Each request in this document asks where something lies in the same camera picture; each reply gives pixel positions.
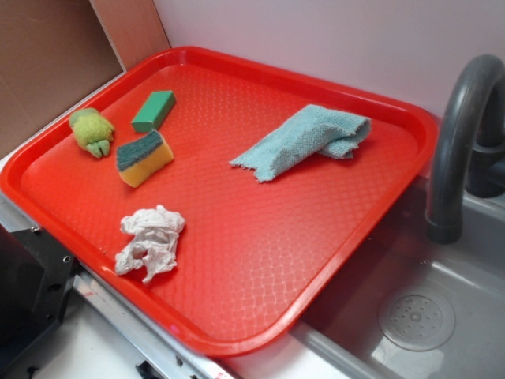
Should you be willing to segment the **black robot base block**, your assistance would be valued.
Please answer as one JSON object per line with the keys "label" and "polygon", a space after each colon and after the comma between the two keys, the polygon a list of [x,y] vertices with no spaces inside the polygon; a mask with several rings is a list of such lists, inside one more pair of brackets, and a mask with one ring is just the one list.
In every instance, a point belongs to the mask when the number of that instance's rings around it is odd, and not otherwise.
{"label": "black robot base block", "polygon": [[1,229],[2,371],[61,325],[76,267],[47,231]]}

